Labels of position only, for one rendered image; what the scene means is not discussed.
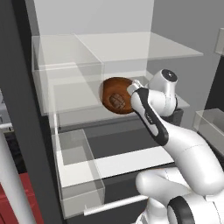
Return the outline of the clear glass fridge shelf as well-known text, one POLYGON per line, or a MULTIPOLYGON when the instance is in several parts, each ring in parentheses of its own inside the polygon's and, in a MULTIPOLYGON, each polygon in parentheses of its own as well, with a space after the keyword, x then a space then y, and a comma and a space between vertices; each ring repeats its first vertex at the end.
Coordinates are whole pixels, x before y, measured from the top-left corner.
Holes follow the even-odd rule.
POLYGON ((153 77, 148 71, 90 74, 78 70, 36 70, 33 72, 38 102, 43 116, 55 112, 62 124, 71 116, 84 123, 87 120, 114 119, 118 114, 109 112, 101 103, 102 82, 107 78, 124 77, 139 80, 146 85, 153 77))
POLYGON ((104 65, 142 70, 149 60, 197 57, 202 53, 154 32, 82 35, 43 35, 32 38, 33 54, 40 69, 104 65))

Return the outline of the grey open fridge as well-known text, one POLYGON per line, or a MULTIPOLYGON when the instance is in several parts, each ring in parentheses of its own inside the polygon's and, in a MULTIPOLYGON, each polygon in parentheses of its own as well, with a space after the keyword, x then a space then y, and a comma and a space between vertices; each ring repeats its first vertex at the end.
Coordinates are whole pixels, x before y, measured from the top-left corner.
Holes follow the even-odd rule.
MULTIPOLYGON (((220 28, 224 28, 224 0, 0 0, 0 90, 43 217, 36 224, 135 224, 148 202, 147 198, 66 219, 60 203, 52 135, 73 130, 84 130, 91 136, 145 130, 154 139, 134 110, 114 119, 85 122, 69 115, 63 119, 65 124, 55 112, 42 115, 33 72, 76 67, 85 76, 148 71, 154 77, 162 69, 174 72, 178 77, 177 105, 164 120, 198 133, 224 171, 224 151, 213 147, 193 127, 196 111, 224 112, 224 56, 215 52, 220 28), (34 36, 122 32, 154 32, 202 54, 149 60, 142 70, 116 69, 110 73, 98 64, 40 69, 33 54, 34 36)), ((127 198, 142 195, 136 186, 138 173, 174 165, 172 160, 169 164, 134 171, 125 178, 108 178, 106 183, 116 197, 124 188, 128 190, 127 198)))

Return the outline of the clear fridge drawer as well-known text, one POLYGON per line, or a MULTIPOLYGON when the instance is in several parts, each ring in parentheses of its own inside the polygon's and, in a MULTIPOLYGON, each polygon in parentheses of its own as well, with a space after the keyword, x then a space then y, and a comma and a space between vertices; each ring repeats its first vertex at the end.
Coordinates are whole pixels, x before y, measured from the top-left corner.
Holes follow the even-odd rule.
POLYGON ((172 162, 145 130, 91 136, 82 129, 52 135, 59 198, 66 219, 86 210, 128 197, 116 197, 107 179, 172 162))

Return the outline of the brown wooden bowl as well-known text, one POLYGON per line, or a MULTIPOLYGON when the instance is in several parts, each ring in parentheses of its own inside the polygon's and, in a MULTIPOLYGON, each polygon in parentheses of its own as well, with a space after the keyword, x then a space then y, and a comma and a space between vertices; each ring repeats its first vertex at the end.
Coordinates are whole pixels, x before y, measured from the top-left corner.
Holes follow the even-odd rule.
POLYGON ((100 96, 102 105, 109 111, 125 115, 133 112, 133 109, 130 105, 130 95, 127 92, 127 87, 132 83, 132 80, 124 77, 112 77, 106 79, 101 84, 100 96), (110 102, 109 97, 112 94, 119 94, 125 100, 125 107, 123 109, 114 108, 110 102))

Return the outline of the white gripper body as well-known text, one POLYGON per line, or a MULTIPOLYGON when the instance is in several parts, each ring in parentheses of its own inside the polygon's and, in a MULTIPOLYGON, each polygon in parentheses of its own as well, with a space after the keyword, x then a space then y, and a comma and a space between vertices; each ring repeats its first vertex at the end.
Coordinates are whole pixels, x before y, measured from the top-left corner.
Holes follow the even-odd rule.
POLYGON ((127 92, 129 93, 129 95, 132 95, 136 90, 142 87, 143 85, 139 80, 133 80, 132 83, 127 87, 127 92))

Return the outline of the clear fridge door bin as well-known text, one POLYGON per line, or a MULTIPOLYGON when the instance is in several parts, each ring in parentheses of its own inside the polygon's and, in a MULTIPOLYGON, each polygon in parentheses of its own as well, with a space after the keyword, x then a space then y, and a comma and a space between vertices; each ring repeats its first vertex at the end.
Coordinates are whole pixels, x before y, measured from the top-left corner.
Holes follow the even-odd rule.
POLYGON ((196 111, 193 127, 213 147, 224 151, 224 112, 218 108, 196 111))
POLYGON ((224 28, 220 28, 219 30, 215 52, 221 56, 224 56, 224 28))

